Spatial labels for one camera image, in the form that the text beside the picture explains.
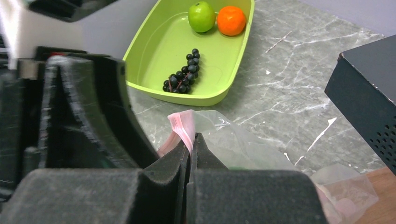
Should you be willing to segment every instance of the tangerine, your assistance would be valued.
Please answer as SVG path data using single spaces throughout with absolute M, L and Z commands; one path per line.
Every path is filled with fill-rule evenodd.
M 242 33 L 245 26 L 246 17 L 238 7 L 226 6 L 217 15 L 217 27 L 224 35 L 236 36 Z

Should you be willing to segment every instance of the plastic bag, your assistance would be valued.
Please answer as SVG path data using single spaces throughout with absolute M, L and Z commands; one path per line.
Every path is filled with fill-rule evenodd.
M 228 168 L 295 170 L 293 164 L 278 150 L 268 147 L 261 139 L 229 121 L 218 111 L 188 110 L 171 114 L 168 119 L 172 133 L 158 149 L 160 156 L 172 150 L 180 139 L 187 139 L 187 135 L 191 140 L 183 142 L 188 149 L 191 147 L 191 151 L 195 132 L 199 132 L 204 136 L 210 151 Z
M 218 111 L 188 110 L 171 114 L 168 119 L 172 133 L 158 149 L 160 156 L 172 150 L 180 140 L 191 152 L 195 132 L 199 132 L 210 151 L 230 169 L 296 170 L 283 154 Z M 340 164 L 320 169 L 311 179 L 330 224 L 354 223 L 378 201 L 365 175 Z
M 340 164 L 320 169 L 311 176 L 311 180 L 317 186 L 330 224 L 354 223 L 378 201 L 366 175 Z

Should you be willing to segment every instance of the green basket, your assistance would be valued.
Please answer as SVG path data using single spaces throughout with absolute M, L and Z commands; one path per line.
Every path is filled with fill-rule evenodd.
M 188 23 L 188 9 L 197 0 L 159 0 L 132 40 L 124 60 L 127 84 L 147 95 L 183 105 L 210 106 L 226 97 L 237 74 L 252 24 L 254 0 L 207 0 L 216 13 L 225 6 L 242 9 L 247 26 L 235 37 L 217 27 L 197 34 Z M 169 75 L 187 64 L 186 55 L 199 49 L 199 78 L 189 94 L 162 90 Z

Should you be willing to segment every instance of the black box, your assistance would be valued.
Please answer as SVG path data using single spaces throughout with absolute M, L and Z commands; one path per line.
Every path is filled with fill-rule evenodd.
M 396 175 L 396 35 L 340 53 L 325 93 Z

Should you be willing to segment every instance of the green apple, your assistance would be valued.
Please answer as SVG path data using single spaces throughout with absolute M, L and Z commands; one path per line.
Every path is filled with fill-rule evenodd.
M 197 2 L 188 10 L 188 22 L 197 33 L 203 33 L 213 28 L 216 14 L 206 1 Z

